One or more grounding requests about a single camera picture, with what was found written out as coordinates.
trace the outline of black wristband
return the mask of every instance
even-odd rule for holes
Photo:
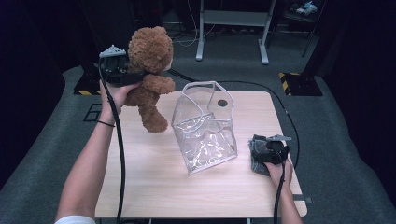
[[[116,126],[114,126],[112,124],[108,124],[108,123],[102,122],[101,120],[97,120],[96,122],[103,123],[103,124],[105,124],[105,125],[107,125],[109,127],[112,127],[112,128],[116,127]]]

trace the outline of wooden table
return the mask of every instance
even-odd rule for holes
[[[169,125],[164,133],[148,133],[136,107],[120,114],[125,147],[126,183],[123,217],[220,218],[271,217],[276,189],[268,176],[250,168],[248,140],[253,134],[282,134],[271,96],[262,91],[230,91],[234,99],[233,127],[238,157],[188,175]],[[171,123],[180,91],[162,95],[157,106]],[[301,195],[295,173],[291,190]],[[117,132],[110,144],[97,217],[116,217],[120,196],[120,153]],[[301,216],[305,201],[295,201]]]

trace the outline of teddy bear leg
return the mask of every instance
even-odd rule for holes
[[[168,127],[168,121],[160,114],[155,105],[139,106],[139,114],[142,116],[143,126],[150,133],[162,133]]]

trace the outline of sleeve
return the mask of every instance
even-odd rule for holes
[[[95,224],[95,221],[90,217],[68,216],[62,217],[55,224]]]

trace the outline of human arm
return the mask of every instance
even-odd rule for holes
[[[121,112],[127,93],[138,85],[120,88],[107,85],[118,114]],[[114,116],[102,83],[100,83],[100,89],[102,113],[99,120],[114,125]],[[64,183],[55,220],[72,215],[94,218],[95,207],[105,178],[112,133],[113,127],[103,123],[96,124],[90,139],[79,154]]]
[[[277,188],[279,186],[280,177],[282,176],[282,164],[273,165],[271,162],[266,162],[265,165],[270,172],[271,179]],[[303,220],[298,213],[297,207],[293,200],[293,193],[290,189],[293,168],[289,160],[285,161],[285,181],[282,186],[282,191],[279,198],[279,206],[281,212],[282,224],[300,224]]]

